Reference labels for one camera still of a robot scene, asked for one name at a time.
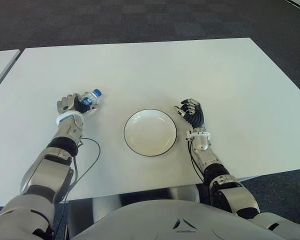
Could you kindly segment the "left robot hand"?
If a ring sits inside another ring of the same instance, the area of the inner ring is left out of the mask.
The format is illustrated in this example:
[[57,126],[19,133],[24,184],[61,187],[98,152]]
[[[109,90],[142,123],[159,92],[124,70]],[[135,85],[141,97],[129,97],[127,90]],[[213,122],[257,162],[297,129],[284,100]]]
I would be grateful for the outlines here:
[[57,111],[60,119],[64,119],[72,115],[84,116],[90,112],[96,111],[98,107],[98,102],[84,104],[84,98],[78,93],[69,94],[57,101]]

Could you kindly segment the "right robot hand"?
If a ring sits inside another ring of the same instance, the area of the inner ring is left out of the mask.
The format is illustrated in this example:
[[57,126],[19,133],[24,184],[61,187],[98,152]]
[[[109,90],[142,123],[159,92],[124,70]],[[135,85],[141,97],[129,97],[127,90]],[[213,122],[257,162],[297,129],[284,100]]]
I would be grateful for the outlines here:
[[183,100],[181,107],[174,106],[174,110],[186,121],[193,129],[205,128],[205,118],[201,104],[192,99],[188,98]]

